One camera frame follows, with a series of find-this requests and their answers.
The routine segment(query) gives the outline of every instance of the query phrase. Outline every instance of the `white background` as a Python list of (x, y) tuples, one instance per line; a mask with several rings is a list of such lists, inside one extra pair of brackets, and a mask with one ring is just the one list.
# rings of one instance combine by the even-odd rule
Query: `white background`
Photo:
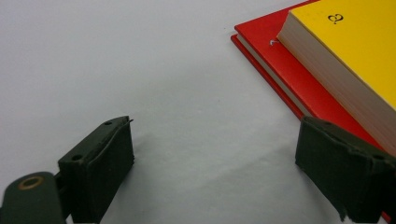
[(299, 120), (230, 40), (300, 2), (0, 1), (1, 195), (129, 115), (135, 165), (102, 223), (340, 223), (294, 164)]

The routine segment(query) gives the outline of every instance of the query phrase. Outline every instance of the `black plastic part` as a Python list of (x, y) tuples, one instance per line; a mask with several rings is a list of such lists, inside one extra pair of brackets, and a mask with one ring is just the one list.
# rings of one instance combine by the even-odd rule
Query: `black plastic part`
[(346, 215), (355, 222), (379, 220), (394, 180), (395, 158), (330, 122), (304, 117), (296, 164), (342, 220)]
[(51, 173), (21, 177), (6, 189), (1, 209), (2, 224), (64, 224), (61, 202)]
[(99, 223), (134, 164), (128, 117), (104, 122), (59, 161), (77, 223)]

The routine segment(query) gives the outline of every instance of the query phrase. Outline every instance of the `yellow book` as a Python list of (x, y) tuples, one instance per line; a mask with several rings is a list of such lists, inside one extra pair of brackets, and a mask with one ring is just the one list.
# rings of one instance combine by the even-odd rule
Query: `yellow book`
[(395, 11), (395, 0), (321, 0), (291, 10), (278, 35), (392, 155), (396, 155)]

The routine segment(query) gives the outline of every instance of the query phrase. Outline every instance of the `red book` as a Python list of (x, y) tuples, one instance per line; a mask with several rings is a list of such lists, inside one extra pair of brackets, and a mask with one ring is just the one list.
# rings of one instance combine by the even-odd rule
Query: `red book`
[(231, 39), (298, 119), (326, 119), (382, 148), (276, 39), (289, 10), (310, 2), (238, 24)]

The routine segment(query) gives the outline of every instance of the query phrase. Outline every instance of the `book stack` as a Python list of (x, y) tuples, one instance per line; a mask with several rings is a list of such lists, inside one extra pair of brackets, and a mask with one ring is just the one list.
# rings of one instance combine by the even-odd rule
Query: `book stack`
[(231, 37), (300, 119), (326, 119), (396, 155), (396, 2), (307, 1)]

